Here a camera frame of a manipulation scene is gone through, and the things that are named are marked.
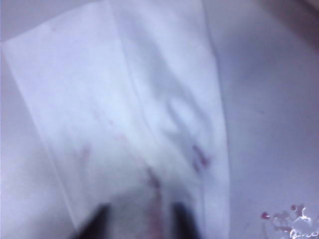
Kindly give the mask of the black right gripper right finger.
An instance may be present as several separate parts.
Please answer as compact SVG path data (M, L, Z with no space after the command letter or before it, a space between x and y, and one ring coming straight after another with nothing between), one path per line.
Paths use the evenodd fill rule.
M197 239L198 230L192 212L180 202L173 203L172 230L175 239Z

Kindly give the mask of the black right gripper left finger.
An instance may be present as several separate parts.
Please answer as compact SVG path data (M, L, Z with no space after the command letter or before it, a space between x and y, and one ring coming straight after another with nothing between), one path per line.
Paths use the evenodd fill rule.
M79 233L80 239L106 239L110 220L110 204L101 205Z

